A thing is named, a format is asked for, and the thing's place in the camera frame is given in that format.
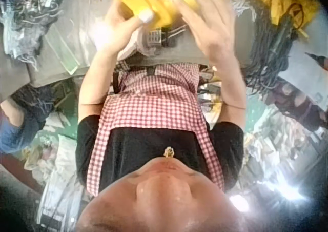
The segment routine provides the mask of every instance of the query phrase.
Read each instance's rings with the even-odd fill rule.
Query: black t-shirt sleeve
[[[75,152],[77,177],[86,186],[89,163],[99,128],[98,115],[84,118],[77,128],[77,148]]]
[[[242,166],[243,136],[240,127],[233,123],[217,123],[210,136],[224,175],[225,190],[234,187]]]

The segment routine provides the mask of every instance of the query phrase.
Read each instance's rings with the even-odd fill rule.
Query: forearm
[[[117,53],[109,54],[108,50],[103,50],[96,54],[82,82],[80,105],[95,105],[105,101],[116,61]]]
[[[16,126],[16,127],[21,127],[23,122],[24,122],[24,112],[20,108],[19,105],[16,104],[14,100],[11,98],[6,99],[3,101],[1,104],[1,109],[8,117],[9,122]]]
[[[216,75],[222,80],[221,94],[223,101],[230,106],[246,109],[246,85],[242,78],[239,62],[232,56],[217,64]]]

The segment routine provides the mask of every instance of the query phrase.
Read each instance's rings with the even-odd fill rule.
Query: black shirt
[[[86,185],[89,162],[98,132],[99,116],[83,119],[77,131],[76,167],[82,185]],[[222,122],[210,131],[224,175],[225,189],[237,181],[243,158],[243,131],[237,125]],[[174,157],[191,169],[209,176],[195,133],[173,129],[115,128],[111,130],[101,170],[99,192],[156,157],[163,157],[171,146]]]

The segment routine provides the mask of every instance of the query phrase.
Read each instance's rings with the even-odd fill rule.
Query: person in blue
[[[0,104],[0,153],[29,146],[54,108],[50,86],[27,85]]]

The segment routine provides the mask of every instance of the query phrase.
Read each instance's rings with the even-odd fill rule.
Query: yellow object
[[[139,15],[145,9],[151,9],[155,13],[155,19],[152,21],[151,29],[168,26],[178,16],[177,9],[172,0],[121,0],[133,12]],[[184,0],[192,9],[197,9],[195,0]]]
[[[307,37],[301,29],[306,23],[310,22],[318,11],[320,3],[317,0],[261,0],[271,9],[271,21],[278,25],[281,17],[288,13],[294,19],[294,27]]]

